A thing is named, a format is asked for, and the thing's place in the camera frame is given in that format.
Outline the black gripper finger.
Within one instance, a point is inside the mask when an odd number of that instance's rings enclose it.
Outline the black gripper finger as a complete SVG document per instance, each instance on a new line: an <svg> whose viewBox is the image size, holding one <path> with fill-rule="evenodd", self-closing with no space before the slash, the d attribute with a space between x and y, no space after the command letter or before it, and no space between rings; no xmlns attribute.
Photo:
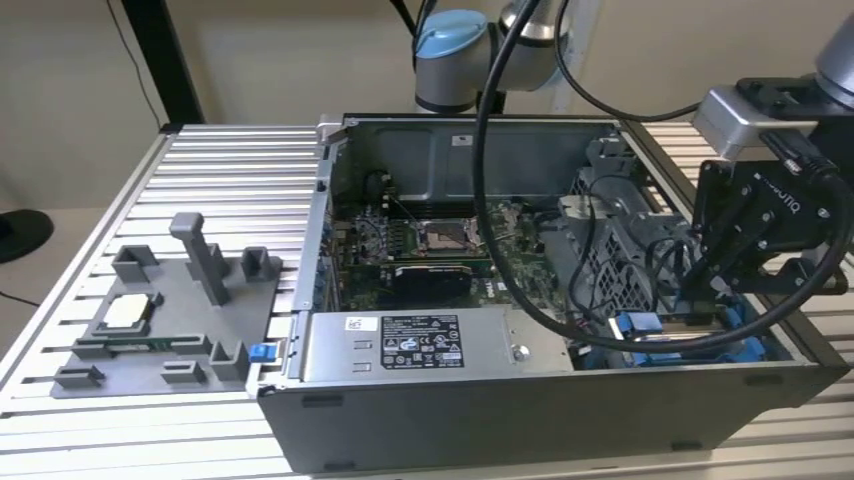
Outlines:
<svg viewBox="0 0 854 480"><path fill-rule="evenodd" d="M759 250L759 237L769 229L769 213L739 218L722 214L701 223L701 257L681 281L679 299L709 301L731 296L733 279Z"/></svg>
<svg viewBox="0 0 854 480"><path fill-rule="evenodd" d="M733 291L762 295L793 294L813 277L817 262L798 257L789 259L775 273L763 269L735 269L723 275ZM811 291L811 295L842 295L849 290L849 280L840 267L836 268L825 284Z"/></svg>

